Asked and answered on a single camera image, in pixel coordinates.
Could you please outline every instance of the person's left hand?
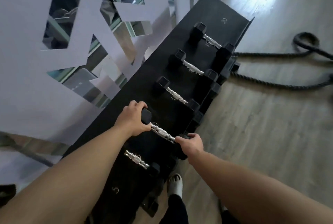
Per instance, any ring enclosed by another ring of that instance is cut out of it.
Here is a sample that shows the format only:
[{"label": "person's left hand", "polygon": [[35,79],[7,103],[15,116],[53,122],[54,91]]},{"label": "person's left hand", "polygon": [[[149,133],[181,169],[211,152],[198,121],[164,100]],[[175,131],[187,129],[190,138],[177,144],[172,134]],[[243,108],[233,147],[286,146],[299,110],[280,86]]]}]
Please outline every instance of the person's left hand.
[{"label": "person's left hand", "polygon": [[141,122],[141,111],[143,108],[148,108],[146,103],[143,101],[137,103],[132,100],[128,106],[124,107],[114,125],[126,127],[132,136],[151,130],[152,128],[149,124],[145,125]]}]

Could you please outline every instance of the hand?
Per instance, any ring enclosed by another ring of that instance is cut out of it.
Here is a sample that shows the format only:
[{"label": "hand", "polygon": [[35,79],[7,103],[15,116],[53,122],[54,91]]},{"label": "hand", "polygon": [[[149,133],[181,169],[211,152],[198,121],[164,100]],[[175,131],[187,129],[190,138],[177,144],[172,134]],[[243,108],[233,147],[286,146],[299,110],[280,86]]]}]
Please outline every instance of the hand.
[{"label": "hand", "polygon": [[143,101],[137,103],[135,100],[132,100],[128,106],[124,107],[114,125],[124,126],[132,136],[151,130],[152,128],[149,124],[145,125],[141,122],[141,111],[143,108],[148,108],[146,103]]},{"label": "hand", "polygon": [[188,136],[191,139],[185,139],[182,137],[176,137],[176,142],[181,145],[181,149],[184,154],[188,157],[189,162],[196,157],[197,154],[203,151],[203,144],[201,137],[195,133],[189,133]]}]

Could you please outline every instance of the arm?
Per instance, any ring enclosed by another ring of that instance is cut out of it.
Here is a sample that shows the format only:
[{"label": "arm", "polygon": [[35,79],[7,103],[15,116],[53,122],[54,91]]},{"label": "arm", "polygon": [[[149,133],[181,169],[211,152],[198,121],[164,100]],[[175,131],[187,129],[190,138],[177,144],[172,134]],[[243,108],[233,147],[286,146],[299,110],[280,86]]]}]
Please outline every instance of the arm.
[{"label": "arm", "polygon": [[83,223],[97,202],[125,141],[149,131],[144,102],[131,101],[114,126],[44,172],[0,209],[0,223]]},{"label": "arm", "polygon": [[198,134],[176,137],[190,164],[242,223],[333,223],[333,211],[268,176],[203,151]]}]

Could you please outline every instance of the chrome dumbbell handle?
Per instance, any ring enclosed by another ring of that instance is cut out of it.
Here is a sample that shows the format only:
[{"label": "chrome dumbbell handle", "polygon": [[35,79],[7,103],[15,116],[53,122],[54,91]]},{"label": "chrome dumbbell handle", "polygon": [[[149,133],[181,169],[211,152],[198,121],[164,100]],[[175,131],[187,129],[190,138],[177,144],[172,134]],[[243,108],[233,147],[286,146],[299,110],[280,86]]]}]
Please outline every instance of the chrome dumbbell handle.
[{"label": "chrome dumbbell handle", "polygon": [[212,39],[211,37],[208,37],[206,34],[203,35],[202,37],[204,40],[206,40],[206,43],[208,45],[212,45],[214,46],[216,49],[220,49],[222,47],[222,45],[220,45],[218,42],[216,42],[214,39]]},{"label": "chrome dumbbell handle", "polygon": [[152,131],[154,131],[156,134],[158,134],[160,137],[163,137],[164,139],[168,140],[169,142],[175,143],[175,139],[172,135],[170,135],[168,132],[166,132],[164,129],[161,129],[155,124],[150,123],[150,126],[152,127]]},{"label": "chrome dumbbell handle", "polygon": [[184,66],[186,66],[191,72],[197,73],[199,75],[203,75],[204,72],[201,71],[199,68],[195,67],[194,65],[190,64],[189,62],[185,61],[183,62]]},{"label": "chrome dumbbell handle", "polygon": [[179,100],[182,104],[187,104],[187,101],[184,100],[179,94],[177,94],[175,91],[173,91],[172,89],[170,89],[169,87],[166,89],[175,100]]},{"label": "chrome dumbbell handle", "polygon": [[134,163],[140,165],[144,169],[146,169],[146,170],[148,169],[149,164],[145,163],[139,156],[134,155],[133,153],[131,153],[129,151],[125,151],[125,156],[128,156],[129,159],[131,159]]}]

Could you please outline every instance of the person's right hand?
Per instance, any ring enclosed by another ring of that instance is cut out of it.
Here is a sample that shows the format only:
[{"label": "person's right hand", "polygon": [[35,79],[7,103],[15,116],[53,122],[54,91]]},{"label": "person's right hand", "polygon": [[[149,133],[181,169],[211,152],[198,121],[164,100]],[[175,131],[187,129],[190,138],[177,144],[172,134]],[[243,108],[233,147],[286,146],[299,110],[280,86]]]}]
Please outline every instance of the person's right hand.
[{"label": "person's right hand", "polygon": [[184,154],[187,155],[189,162],[193,160],[200,152],[203,151],[203,144],[201,137],[195,133],[189,133],[191,139],[176,137],[176,142],[181,145]]}]

